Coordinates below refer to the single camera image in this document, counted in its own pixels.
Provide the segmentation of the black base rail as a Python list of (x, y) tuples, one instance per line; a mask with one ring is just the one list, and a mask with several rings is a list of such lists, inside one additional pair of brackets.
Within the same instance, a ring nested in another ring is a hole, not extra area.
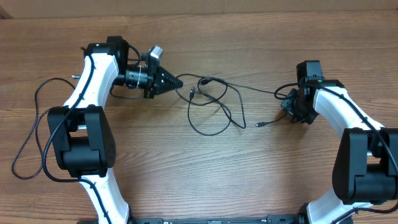
[(133, 218), (127, 224), (305, 224), (309, 223), (304, 215), (268, 215), (262, 218), (190, 218), (169, 219), (162, 218)]

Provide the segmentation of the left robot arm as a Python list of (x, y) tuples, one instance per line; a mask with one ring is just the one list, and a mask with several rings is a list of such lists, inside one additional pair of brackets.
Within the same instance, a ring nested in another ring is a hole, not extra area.
[(57, 164), (86, 190), (98, 214), (97, 223), (135, 223), (131, 207), (123, 199), (113, 166), (116, 143), (104, 107), (114, 86), (143, 91), (153, 98), (183, 86), (181, 80), (160, 66), (159, 46), (129, 58), (132, 45), (121, 36), (83, 49), (85, 66), (69, 99), (49, 109), (47, 122)]

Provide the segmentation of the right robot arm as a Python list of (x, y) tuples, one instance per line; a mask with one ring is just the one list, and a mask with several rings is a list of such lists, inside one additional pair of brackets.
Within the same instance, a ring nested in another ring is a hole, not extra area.
[(332, 171), (332, 187), (319, 199), (303, 205), (281, 223), (352, 223), (359, 212), (389, 214), (378, 209), (397, 200), (397, 129), (368, 116), (339, 80), (327, 80), (318, 60), (296, 66), (297, 81), (281, 107), (291, 123), (312, 124), (323, 116), (340, 138)]

